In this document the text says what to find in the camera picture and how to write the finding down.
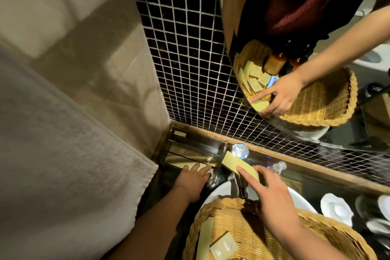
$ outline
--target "wicker basket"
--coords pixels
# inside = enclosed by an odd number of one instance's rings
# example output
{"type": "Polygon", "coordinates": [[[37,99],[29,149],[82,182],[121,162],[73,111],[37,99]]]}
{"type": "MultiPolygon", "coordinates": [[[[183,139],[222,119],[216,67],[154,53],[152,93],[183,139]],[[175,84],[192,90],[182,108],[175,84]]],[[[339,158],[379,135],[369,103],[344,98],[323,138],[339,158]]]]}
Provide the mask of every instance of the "wicker basket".
{"type": "MultiPolygon", "coordinates": [[[[244,68],[247,60],[262,66],[271,51],[270,47],[258,40],[250,41],[234,58],[235,75],[240,67],[244,68]]],[[[247,98],[255,95],[244,86],[241,89],[247,98]]],[[[341,68],[301,90],[290,110],[280,119],[305,126],[336,127],[345,124],[353,115],[357,95],[356,76],[352,71],[341,68]]]]}
{"type": "MultiPolygon", "coordinates": [[[[246,260],[292,259],[279,242],[263,227],[256,215],[255,207],[255,202],[239,198],[217,199],[204,205],[197,213],[190,228],[182,259],[195,259],[199,231],[202,223],[209,216],[214,217],[212,243],[226,231],[229,231],[236,241],[239,250],[233,254],[232,259],[237,260],[241,257],[246,260]]],[[[304,226],[350,259],[377,259],[373,249],[364,241],[363,237],[344,223],[305,210],[298,210],[298,212],[304,226]]],[[[214,260],[211,253],[209,253],[208,259],[214,260]]]]}

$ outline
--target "mirror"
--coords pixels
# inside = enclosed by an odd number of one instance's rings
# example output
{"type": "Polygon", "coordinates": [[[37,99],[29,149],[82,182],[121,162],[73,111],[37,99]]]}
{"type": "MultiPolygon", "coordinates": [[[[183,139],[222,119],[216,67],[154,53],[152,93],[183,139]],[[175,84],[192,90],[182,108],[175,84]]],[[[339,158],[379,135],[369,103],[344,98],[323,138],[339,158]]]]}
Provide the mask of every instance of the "mirror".
{"type": "MultiPolygon", "coordinates": [[[[324,63],[308,68],[321,62],[328,46],[362,18],[388,4],[390,0],[221,0],[227,54],[252,108],[269,110],[264,118],[271,125],[301,140],[390,152],[390,60],[385,59],[390,43],[379,42],[332,70],[324,63]],[[310,81],[312,74],[318,76],[310,81]],[[378,120],[373,112],[379,110],[378,120]]],[[[328,51],[327,57],[333,54],[328,51]]]]}

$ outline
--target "person's left hand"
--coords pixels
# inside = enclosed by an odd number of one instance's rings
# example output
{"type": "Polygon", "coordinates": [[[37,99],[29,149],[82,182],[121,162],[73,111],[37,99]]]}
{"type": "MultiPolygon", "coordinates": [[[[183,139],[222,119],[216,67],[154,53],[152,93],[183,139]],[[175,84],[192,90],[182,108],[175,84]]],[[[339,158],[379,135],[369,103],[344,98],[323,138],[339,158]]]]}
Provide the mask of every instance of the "person's left hand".
{"type": "Polygon", "coordinates": [[[200,192],[211,176],[211,173],[208,173],[211,165],[205,166],[198,171],[199,167],[200,163],[194,164],[190,170],[188,170],[188,166],[184,166],[173,185],[174,188],[182,187],[186,191],[190,203],[199,200],[200,192]]]}

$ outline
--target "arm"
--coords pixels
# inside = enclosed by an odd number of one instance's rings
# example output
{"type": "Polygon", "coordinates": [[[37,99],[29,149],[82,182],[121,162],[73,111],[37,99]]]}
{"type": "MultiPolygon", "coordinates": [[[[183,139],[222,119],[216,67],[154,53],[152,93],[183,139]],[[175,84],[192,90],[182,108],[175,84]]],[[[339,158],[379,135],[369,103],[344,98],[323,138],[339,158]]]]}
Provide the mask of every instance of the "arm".
{"type": "Polygon", "coordinates": [[[199,199],[210,177],[207,172],[211,166],[197,171],[199,166],[197,163],[190,170],[184,166],[172,190],[135,222],[134,228],[110,256],[110,260],[164,259],[177,224],[188,205],[199,199]]]}
{"type": "Polygon", "coordinates": [[[301,224],[288,188],[277,173],[262,166],[254,168],[264,176],[267,187],[241,167],[237,167],[237,171],[259,196],[260,219],[294,259],[349,260],[301,224]]]}
{"type": "Polygon", "coordinates": [[[283,115],[291,108],[302,88],[352,62],[389,38],[390,6],[385,6],[365,16],[322,53],[281,77],[249,101],[253,103],[274,94],[275,99],[261,114],[283,115]]]}

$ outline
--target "forearm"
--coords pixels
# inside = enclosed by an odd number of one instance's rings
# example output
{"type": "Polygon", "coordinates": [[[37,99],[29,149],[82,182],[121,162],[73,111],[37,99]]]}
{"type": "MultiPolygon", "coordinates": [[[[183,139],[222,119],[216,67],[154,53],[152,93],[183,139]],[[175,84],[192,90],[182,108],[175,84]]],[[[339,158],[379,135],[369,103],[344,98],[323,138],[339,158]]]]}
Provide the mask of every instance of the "forearm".
{"type": "Polygon", "coordinates": [[[135,222],[134,228],[114,251],[110,260],[164,259],[176,226],[189,203],[185,189],[174,187],[135,222]]]}
{"type": "Polygon", "coordinates": [[[281,239],[280,244],[297,260],[349,260],[339,250],[305,227],[281,239]]]}
{"type": "Polygon", "coordinates": [[[371,12],[293,72],[304,86],[356,60],[390,38],[390,6],[371,12]]]}

